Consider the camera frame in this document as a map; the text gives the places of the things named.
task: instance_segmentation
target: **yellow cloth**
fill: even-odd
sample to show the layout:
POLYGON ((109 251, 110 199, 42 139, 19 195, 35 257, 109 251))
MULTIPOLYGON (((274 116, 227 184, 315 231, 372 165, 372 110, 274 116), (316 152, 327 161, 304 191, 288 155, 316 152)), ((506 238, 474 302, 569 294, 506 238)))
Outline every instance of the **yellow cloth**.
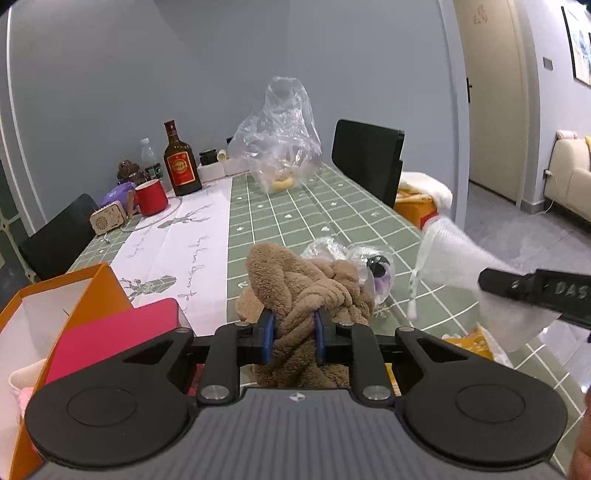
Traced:
POLYGON ((421 219, 437 212, 437 206, 429 195, 410 188, 399 188, 394 210, 420 230, 423 228, 421 219))
POLYGON ((447 338, 445 341, 456 346, 461 346, 464 350, 477 353, 489 360, 495 360, 480 326, 476 327, 473 332, 463 338, 447 338))

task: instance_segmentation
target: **figurine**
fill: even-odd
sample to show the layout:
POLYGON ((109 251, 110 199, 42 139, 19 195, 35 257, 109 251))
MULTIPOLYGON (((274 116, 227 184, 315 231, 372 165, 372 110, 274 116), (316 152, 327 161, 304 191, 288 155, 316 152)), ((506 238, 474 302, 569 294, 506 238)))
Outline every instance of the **figurine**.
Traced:
POLYGON ((117 179, 119 184, 132 181, 136 186, 148 180, 139 165, 129 160, 124 160, 119 164, 117 179))

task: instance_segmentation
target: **wall picture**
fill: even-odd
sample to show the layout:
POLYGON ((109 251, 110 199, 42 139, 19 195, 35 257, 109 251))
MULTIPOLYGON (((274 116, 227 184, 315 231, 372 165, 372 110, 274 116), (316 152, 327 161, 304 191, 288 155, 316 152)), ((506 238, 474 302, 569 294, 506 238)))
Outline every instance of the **wall picture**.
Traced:
POLYGON ((591 38, 589 26, 580 22, 569 10, 562 7, 566 30, 569 35, 570 54, 573 59, 573 75, 591 86, 591 38))

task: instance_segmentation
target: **small speaker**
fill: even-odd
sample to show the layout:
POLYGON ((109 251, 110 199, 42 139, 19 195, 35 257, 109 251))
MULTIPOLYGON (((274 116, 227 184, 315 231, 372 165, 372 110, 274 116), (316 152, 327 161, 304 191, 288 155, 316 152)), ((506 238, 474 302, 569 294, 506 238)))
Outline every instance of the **small speaker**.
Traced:
POLYGON ((120 201, 110 203, 90 216, 90 224, 97 235, 103 235, 123 225, 127 215, 120 201))

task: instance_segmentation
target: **black chair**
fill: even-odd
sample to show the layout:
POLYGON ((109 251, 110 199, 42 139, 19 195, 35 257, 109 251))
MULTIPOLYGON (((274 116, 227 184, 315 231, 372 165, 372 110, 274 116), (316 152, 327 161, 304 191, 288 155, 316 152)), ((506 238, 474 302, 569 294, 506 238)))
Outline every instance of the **black chair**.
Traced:
POLYGON ((42 280, 63 275, 95 237, 91 214, 98 210, 83 193, 18 246, 25 262, 42 280))
POLYGON ((0 268, 0 312, 16 292, 30 284, 31 280, 27 278, 20 265, 6 264, 0 268))
POLYGON ((402 130, 341 119, 336 124, 332 161, 355 183, 394 207, 403 143, 402 130))

